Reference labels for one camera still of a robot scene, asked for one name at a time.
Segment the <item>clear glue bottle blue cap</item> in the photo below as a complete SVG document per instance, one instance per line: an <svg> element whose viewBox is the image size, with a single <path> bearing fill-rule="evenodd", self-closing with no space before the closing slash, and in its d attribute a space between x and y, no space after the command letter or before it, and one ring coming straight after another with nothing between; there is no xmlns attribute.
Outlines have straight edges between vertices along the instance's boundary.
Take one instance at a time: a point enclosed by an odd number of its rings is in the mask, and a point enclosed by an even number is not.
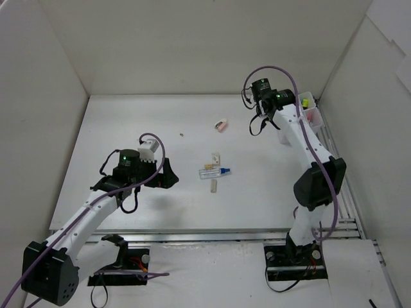
<svg viewBox="0 0 411 308"><path fill-rule="evenodd" d="M212 169L201 169L198 174L201 180L220 178L228 175L231 172L230 168L216 167Z"/></svg>

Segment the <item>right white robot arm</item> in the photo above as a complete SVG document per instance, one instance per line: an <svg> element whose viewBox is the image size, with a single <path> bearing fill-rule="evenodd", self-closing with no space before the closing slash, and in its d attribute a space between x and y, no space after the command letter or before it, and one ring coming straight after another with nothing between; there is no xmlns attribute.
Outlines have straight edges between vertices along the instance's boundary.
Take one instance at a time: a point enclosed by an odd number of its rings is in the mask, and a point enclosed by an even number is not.
<svg viewBox="0 0 411 308"><path fill-rule="evenodd" d="M307 257L306 247L316 241L313 229L337 199L346 163L321 144L290 89L272 89L266 78L252 82L250 89L256 115L263 119L261 125L269 122L283 133L302 166L302 175L293 185L299 206L284 248L285 259L299 264Z"/></svg>

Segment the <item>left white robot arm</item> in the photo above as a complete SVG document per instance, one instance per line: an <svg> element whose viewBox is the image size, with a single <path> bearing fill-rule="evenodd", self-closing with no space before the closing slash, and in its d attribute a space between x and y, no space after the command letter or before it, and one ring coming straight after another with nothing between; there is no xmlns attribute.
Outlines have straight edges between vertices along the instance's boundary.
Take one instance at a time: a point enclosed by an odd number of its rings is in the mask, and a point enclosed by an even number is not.
<svg viewBox="0 0 411 308"><path fill-rule="evenodd" d="M31 242L24 251L21 289L57 306L73 297L78 285L101 268L121 269L128 262L128 243L117 234L103 236L92 254L79 255L101 223L137 196L141 186L169 189L179 181L170 160L142 157L143 150L119 150L112 173L90 188L91 193L77 213L42 243Z"/></svg>

